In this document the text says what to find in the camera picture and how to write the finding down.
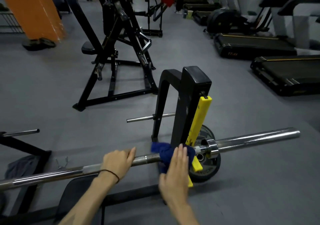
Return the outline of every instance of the left hand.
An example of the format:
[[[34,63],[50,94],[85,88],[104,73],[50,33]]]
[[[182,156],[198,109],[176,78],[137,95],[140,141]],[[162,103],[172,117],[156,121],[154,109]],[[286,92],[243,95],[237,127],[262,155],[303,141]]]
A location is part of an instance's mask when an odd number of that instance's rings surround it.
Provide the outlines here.
[[[116,175],[118,175],[119,179],[122,179],[130,169],[131,164],[134,160],[135,154],[136,154],[135,147],[131,150],[123,150],[123,151],[116,150],[116,151],[107,153],[103,157],[103,163],[100,169],[110,170]],[[108,171],[102,171],[99,174],[99,176],[105,175],[107,173],[109,175],[111,174]]]

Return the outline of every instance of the black wristband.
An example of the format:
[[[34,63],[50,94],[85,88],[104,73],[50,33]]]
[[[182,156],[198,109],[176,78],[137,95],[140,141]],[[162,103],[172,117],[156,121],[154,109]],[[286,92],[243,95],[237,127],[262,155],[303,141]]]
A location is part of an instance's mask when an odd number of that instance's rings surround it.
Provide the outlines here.
[[[101,171],[107,171],[107,172],[110,172],[111,174],[113,174],[113,175],[114,175],[115,177],[117,177],[117,178],[118,178],[118,181],[117,181],[117,183],[118,183],[118,182],[120,181],[120,178],[119,178],[119,176],[118,176],[118,175],[116,175],[115,173],[113,173],[112,171],[110,171],[110,170],[107,170],[107,169],[102,169],[102,170],[100,170],[100,171],[99,171],[99,174],[100,174],[100,172],[101,172]]]

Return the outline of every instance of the gray floor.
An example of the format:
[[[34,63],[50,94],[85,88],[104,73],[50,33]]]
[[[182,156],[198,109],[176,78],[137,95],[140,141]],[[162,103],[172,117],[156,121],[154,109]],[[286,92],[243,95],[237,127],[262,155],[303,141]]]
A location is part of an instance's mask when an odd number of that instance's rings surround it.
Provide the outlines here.
[[[81,6],[102,40],[101,6],[81,1]],[[146,9],[134,0],[136,10]],[[220,58],[203,27],[165,12],[163,38],[153,38],[150,55],[158,82],[164,69],[199,66],[212,80],[213,98],[204,124],[217,139],[293,126],[300,139],[268,144],[222,155],[220,171],[210,181],[190,191],[190,203],[200,224],[319,224],[320,96],[281,98],[256,79],[250,62]],[[146,18],[139,17],[146,27]],[[94,57],[81,53],[87,37],[73,15],[63,15],[67,37],[54,49],[27,52],[24,36],[0,35],[0,130],[7,132],[40,128],[39,134],[20,139],[53,155],[46,171],[57,170],[55,158],[68,167],[99,163],[103,154],[137,147],[150,151],[152,121],[126,123],[127,118],[154,113],[156,96],[145,95],[87,108],[77,112],[76,103],[92,71]],[[136,60],[130,46],[116,44],[119,59]],[[109,66],[91,97],[107,94]],[[117,92],[143,87],[141,69],[121,67]],[[166,112],[173,112],[177,91],[170,88]],[[170,141],[173,118],[164,118],[159,139]],[[0,174],[6,165],[25,154],[0,147]],[[156,184],[155,165],[132,168],[112,192]],[[68,180],[38,189],[31,210],[56,206]],[[17,191],[7,192],[10,211]],[[176,224],[160,197],[150,197],[108,207],[106,224]]]

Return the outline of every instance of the orange pillar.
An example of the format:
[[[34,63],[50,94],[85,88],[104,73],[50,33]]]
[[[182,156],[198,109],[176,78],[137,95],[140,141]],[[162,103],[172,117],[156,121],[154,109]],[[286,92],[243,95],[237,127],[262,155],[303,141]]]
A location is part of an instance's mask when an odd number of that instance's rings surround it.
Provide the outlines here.
[[[5,0],[29,39],[60,41],[65,31],[52,0]]]

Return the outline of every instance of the metal bar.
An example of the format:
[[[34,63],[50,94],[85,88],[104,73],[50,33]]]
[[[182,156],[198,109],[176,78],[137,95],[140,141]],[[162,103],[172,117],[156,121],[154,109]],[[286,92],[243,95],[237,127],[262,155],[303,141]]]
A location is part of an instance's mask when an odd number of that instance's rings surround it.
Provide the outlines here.
[[[227,152],[242,148],[247,148],[251,146],[257,146],[266,144],[269,142],[277,142],[282,140],[288,140],[292,138],[298,138],[300,136],[300,131],[293,127],[279,129],[275,131],[250,134],[246,136],[239,136],[233,138],[226,138],[217,140],[216,144],[218,149],[221,152]],[[211,151],[210,146],[196,146],[195,152],[196,154],[200,153],[209,153]],[[138,156],[134,158],[132,166],[150,164],[160,162],[160,155],[158,153]],[[81,166],[75,167],[71,169],[67,169],[64,171],[57,171],[51,173],[43,173],[38,175],[32,175],[22,178],[10,179],[10,180],[2,180],[0,181],[0,191],[14,189],[17,187],[25,186],[25,185],[34,185],[39,183],[47,183],[58,180],[65,180],[74,177],[91,175],[99,173],[101,164],[89,165],[89,166]]]
[[[169,117],[169,116],[175,116],[175,112],[171,113],[166,113],[163,114],[162,117]],[[135,122],[135,121],[145,121],[145,120],[153,120],[153,116],[144,116],[144,117],[138,117],[138,118],[132,118],[132,119],[127,119],[127,123],[129,122]]]
[[[40,129],[37,129],[37,130],[30,130],[30,131],[22,131],[22,132],[11,132],[11,133],[5,133],[5,134],[2,134],[2,137],[22,136],[22,135],[28,135],[28,134],[39,133],[39,132],[40,132]]]

